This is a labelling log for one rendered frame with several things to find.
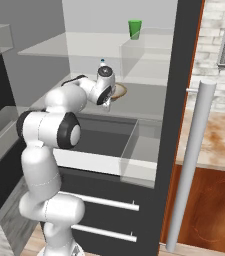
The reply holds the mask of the clear fridge drawer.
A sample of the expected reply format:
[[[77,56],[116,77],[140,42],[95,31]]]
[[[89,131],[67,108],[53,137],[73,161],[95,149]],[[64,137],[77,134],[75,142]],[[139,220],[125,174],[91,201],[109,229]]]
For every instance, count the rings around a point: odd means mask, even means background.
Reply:
[[[77,118],[81,125],[78,144],[71,150],[53,150],[59,166],[154,187],[161,121],[91,114],[78,114]]]

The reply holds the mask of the brown wooden bowl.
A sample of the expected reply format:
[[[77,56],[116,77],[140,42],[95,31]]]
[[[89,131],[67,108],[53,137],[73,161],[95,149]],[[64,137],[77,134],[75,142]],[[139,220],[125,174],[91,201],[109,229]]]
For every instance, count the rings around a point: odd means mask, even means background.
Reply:
[[[123,97],[127,93],[127,88],[122,84],[116,84],[115,85],[115,92],[112,95],[112,100],[117,100],[120,97]]]

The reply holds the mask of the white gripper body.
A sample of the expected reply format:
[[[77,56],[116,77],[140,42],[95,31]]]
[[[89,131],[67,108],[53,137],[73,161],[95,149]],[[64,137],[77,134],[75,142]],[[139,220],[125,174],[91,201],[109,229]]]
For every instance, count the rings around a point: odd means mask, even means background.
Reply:
[[[102,104],[102,109],[106,112],[109,112],[111,109],[111,102],[112,100],[108,98],[103,104]]]

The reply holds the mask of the clear fridge shelf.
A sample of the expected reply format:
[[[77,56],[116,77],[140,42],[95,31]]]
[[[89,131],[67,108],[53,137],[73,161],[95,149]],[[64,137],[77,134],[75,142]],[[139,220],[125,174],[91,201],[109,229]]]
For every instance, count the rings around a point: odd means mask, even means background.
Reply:
[[[166,86],[173,42],[171,29],[142,28],[137,40],[121,33],[65,32],[19,52],[19,55],[66,57],[71,77],[95,79],[100,60],[119,83]]]

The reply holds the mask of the dark fridge door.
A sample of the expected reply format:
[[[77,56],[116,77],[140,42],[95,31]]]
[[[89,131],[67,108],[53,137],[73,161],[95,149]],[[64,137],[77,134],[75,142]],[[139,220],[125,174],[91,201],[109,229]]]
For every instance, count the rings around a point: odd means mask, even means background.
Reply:
[[[203,7],[204,0],[178,0],[155,181],[155,210],[158,217],[154,226],[155,236],[151,239],[150,256],[157,256],[159,252],[164,210],[175,164],[186,88],[190,83]]]

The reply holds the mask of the green cup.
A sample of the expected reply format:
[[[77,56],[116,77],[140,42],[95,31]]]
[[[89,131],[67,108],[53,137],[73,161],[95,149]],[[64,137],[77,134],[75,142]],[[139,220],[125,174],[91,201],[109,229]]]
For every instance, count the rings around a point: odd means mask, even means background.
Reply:
[[[140,35],[140,30],[142,27],[141,20],[129,20],[128,21],[129,34],[132,40],[138,40]]]

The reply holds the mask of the dark grey fridge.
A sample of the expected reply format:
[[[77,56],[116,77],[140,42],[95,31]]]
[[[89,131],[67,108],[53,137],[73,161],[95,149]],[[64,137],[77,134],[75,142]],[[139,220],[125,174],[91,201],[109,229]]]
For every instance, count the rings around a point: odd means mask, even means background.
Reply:
[[[95,0],[87,2],[70,0],[68,7],[65,7],[63,2],[62,7],[63,16],[69,14],[76,17],[80,20],[81,24],[88,22],[85,15],[87,11],[92,12],[101,24],[107,24],[110,18],[119,18],[121,11],[121,5],[116,0],[110,0],[107,3]],[[59,87],[64,81],[71,78],[73,77],[71,77],[69,66],[69,74],[48,91]],[[77,115],[91,114],[159,120],[162,122],[166,86],[136,83],[120,84],[127,88],[127,93],[112,103],[109,112],[104,111],[98,105],[88,103]],[[43,96],[43,106],[34,108],[34,111],[44,110],[47,92]],[[110,174],[61,167],[59,165],[58,169],[62,182],[60,191],[133,203],[140,206],[139,211],[131,211],[83,201],[85,204],[85,215],[78,225],[133,235],[137,237],[137,242],[129,242],[71,229],[76,242],[82,249],[98,253],[101,256],[150,256],[149,252],[152,248],[151,239],[155,236],[154,226],[156,224],[156,218],[151,215],[152,211],[155,210],[155,184],[153,188],[149,188],[122,182],[118,176]]]

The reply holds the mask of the brown wooden cupboard door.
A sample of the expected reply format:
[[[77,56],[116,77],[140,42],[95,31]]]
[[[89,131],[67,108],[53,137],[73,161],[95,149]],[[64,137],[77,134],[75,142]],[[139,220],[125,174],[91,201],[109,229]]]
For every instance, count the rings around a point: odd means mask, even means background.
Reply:
[[[178,242],[225,252],[225,171],[196,168]]]

